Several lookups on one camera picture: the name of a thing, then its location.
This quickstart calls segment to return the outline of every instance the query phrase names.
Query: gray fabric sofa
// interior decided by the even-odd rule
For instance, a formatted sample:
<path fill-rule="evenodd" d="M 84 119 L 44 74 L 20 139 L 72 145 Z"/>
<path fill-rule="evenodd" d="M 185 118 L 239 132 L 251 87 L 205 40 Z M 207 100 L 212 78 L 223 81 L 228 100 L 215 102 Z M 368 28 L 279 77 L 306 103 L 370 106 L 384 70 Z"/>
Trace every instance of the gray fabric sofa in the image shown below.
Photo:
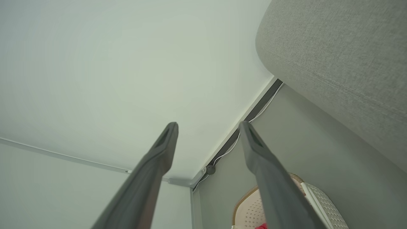
<path fill-rule="evenodd" d="M 407 172 L 407 1 L 272 0 L 266 68 Z"/>

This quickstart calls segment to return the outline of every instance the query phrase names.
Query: upholstered cushion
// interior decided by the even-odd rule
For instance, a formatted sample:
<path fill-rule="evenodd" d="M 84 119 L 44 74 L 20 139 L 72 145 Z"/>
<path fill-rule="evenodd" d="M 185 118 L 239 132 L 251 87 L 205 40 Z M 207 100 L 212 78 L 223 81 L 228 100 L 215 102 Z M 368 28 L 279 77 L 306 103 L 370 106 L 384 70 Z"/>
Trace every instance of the upholstered cushion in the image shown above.
<path fill-rule="evenodd" d="M 272 0 L 266 68 L 407 172 L 407 1 Z"/>

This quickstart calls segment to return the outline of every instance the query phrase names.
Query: red object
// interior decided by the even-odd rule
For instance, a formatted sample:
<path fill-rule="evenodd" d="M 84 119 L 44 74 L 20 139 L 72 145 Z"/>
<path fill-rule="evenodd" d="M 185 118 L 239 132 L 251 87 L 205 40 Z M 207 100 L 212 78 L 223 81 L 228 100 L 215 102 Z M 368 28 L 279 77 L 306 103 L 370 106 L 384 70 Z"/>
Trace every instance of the red object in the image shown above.
<path fill-rule="evenodd" d="M 267 225 L 263 223 L 260 227 L 256 227 L 256 229 L 267 229 Z"/>

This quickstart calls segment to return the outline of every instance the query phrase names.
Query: white cable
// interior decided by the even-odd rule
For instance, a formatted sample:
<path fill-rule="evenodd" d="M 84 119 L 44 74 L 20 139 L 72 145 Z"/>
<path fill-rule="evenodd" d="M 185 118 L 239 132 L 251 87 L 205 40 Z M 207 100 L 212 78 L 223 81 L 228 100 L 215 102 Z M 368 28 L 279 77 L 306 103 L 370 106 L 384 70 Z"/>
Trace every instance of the white cable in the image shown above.
<path fill-rule="evenodd" d="M 263 109 L 261 109 L 260 112 L 259 112 L 252 120 L 249 121 L 250 123 L 253 122 L 253 120 L 257 119 L 257 118 L 267 109 L 267 107 L 269 107 L 271 101 L 273 101 L 273 99 L 274 99 L 274 97 L 276 96 L 277 92 L 280 90 L 280 88 L 281 88 L 283 85 L 284 85 L 284 83 L 281 83 L 281 84 L 280 84 L 280 86 L 278 87 L 278 89 L 276 90 L 276 92 L 274 93 L 274 95 L 271 97 L 271 99 L 267 102 L 267 104 L 263 107 Z M 220 155 L 218 158 L 216 158 L 215 161 L 213 162 L 213 164 L 215 164 L 216 161 L 219 160 L 219 158 L 221 158 L 221 157 L 227 155 L 228 153 L 230 153 L 230 152 L 233 150 L 233 148 L 237 145 L 237 141 L 239 140 L 239 137 L 240 137 L 240 132 L 239 132 L 239 135 L 237 136 L 236 141 L 234 142 L 233 146 L 232 146 L 226 153 L 224 153 L 223 155 Z"/>
<path fill-rule="evenodd" d="M 197 183 L 197 185 L 195 186 L 194 189 L 192 189 L 192 193 L 195 192 L 195 190 L 197 190 L 199 183 L 201 183 L 202 181 L 204 181 L 206 178 L 208 178 L 209 174 L 206 175 L 206 177 L 204 179 L 202 179 L 200 182 Z"/>

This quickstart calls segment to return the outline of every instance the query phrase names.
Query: white surface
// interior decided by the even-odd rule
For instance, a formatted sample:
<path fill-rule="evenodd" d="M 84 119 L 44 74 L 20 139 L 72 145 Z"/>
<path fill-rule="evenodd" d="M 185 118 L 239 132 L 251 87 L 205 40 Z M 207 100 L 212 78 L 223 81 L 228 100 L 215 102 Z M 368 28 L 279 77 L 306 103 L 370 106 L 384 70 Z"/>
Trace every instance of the white surface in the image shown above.
<path fill-rule="evenodd" d="M 192 178 L 270 80 L 270 0 L 2 1 L 0 137 L 133 169 L 170 121 Z"/>
<path fill-rule="evenodd" d="M 89 229 L 127 177 L 0 144 L 0 228 Z M 151 228 L 190 229 L 190 204 L 161 182 Z"/>
<path fill-rule="evenodd" d="M 190 188 L 162 181 L 151 229 L 191 229 Z"/>

